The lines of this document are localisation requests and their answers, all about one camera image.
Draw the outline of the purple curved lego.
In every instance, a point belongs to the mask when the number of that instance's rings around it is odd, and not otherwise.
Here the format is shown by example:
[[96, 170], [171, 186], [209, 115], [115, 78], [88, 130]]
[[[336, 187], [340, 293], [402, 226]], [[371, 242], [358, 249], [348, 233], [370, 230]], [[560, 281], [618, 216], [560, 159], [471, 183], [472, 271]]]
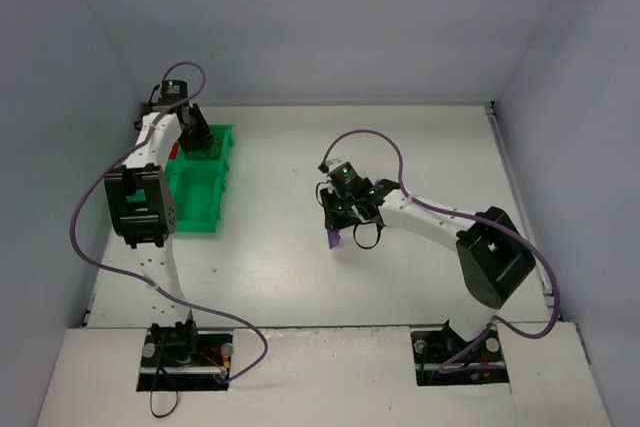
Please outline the purple curved lego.
[[340, 245], [341, 233], [339, 230], [331, 229], [327, 231], [329, 249], [334, 249]]

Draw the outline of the red lego block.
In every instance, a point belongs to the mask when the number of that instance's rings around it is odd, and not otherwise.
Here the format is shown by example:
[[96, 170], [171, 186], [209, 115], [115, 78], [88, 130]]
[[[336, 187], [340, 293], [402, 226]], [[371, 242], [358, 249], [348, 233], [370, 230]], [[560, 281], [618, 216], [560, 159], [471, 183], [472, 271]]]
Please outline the red lego block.
[[175, 143], [169, 153], [168, 159], [174, 160], [179, 152], [179, 144]]

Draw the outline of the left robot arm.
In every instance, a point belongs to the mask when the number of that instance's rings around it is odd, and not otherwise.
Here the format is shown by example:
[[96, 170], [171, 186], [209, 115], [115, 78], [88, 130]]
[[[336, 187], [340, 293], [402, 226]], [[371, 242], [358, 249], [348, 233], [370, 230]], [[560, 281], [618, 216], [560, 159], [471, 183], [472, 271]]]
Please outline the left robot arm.
[[165, 175], [175, 144], [183, 152], [207, 152], [211, 133], [199, 107], [187, 100], [187, 83], [164, 79], [159, 104], [142, 118], [141, 147], [129, 154], [104, 178], [115, 233], [122, 237], [150, 282], [151, 328], [155, 348], [192, 354], [198, 333], [192, 311], [177, 301], [184, 297], [173, 255], [172, 235], [177, 228], [177, 207]]

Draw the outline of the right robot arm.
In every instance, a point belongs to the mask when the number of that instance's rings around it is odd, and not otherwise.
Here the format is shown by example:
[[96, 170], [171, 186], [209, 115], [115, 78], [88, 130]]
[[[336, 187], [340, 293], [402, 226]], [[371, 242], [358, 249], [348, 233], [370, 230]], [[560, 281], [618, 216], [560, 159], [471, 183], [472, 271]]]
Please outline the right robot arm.
[[421, 207], [398, 182], [360, 176], [348, 161], [319, 166], [327, 186], [320, 190], [329, 245], [339, 232], [373, 224], [376, 234], [399, 229], [451, 250], [458, 256], [466, 294], [443, 331], [470, 342], [480, 335], [536, 266], [530, 250], [502, 230]]

